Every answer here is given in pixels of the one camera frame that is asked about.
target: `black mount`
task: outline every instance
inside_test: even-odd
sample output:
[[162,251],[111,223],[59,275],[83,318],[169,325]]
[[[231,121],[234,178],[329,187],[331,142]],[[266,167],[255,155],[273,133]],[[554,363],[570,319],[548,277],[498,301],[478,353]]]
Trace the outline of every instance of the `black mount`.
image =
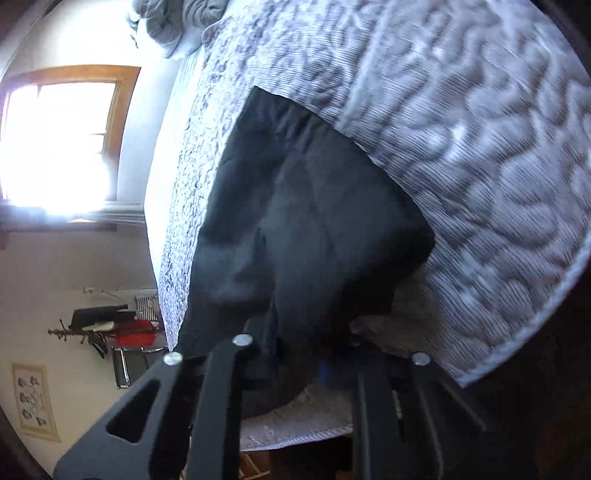
[[[60,459],[54,479],[170,480],[188,460],[187,480],[236,480],[242,390],[273,381],[277,342],[271,309],[207,357],[169,353]],[[524,478],[508,438],[425,353],[347,348],[319,377],[353,392],[358,480]]]

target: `black fabric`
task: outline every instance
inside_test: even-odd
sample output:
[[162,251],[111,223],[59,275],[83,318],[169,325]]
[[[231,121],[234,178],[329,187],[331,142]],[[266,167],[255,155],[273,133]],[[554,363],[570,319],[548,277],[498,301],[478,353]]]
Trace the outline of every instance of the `black fabric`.
[[68,328],[73,332],[79,332],[84,327],[89,327],[95,323],[134,320],[135,312],[126,309],[127,305],[117,305],[74,310],[72,322]]
[[433,245],[417,205],[352,140],[255,88],[209,197],[177,350],[208,353],[273,296],[286,363],[272,391],[243,401],[245,417],[264,413],[306,386],[351,319],[388,313]]

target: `gray blanket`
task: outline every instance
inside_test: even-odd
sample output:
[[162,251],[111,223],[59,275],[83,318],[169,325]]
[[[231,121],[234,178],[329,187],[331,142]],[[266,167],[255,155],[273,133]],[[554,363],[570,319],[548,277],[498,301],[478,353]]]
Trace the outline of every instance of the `gray blanket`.
[[[427,351],[465,385],[552,315],[590,254],[591,81],[528,0],[266,0],[203,36],[158,279],[171,346],[216,168],[253,85],[353,138],[436,233],[392,315],[353,330]],[[242,447],[346,432],[347,407],[311,387],[247,421]]]
[[227,4],[228,0],[132,0],[126,19],[137,46],[141,28],[163,58],[178,59],[201,46],[203,30],[220,20]]

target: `poster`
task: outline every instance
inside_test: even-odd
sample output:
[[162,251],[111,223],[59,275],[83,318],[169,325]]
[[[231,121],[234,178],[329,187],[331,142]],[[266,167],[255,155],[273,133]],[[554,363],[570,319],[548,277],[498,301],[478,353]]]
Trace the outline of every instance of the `poster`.
[[60,437],[51,412],[45,367],[12,364],[12,377],[21,431],[27,435],[59,442]]

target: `bolt head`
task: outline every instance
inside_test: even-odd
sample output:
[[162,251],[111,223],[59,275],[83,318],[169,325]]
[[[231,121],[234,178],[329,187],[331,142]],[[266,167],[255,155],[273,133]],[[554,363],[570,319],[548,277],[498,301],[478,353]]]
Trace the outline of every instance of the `bolt head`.
[[236,346],[248,346],[252,343],[252,337],[247,333],[241,333],[232,339],[232,343]]
[[431,357],[428,356],[425,352],[417,352],[413,353],[411,360],[417,367],[424,367],[431,363]]
[[170,352],[164,355],[164,363],[173,366],[178,365],[180,362],[183,361],[183,356],[178,352]]

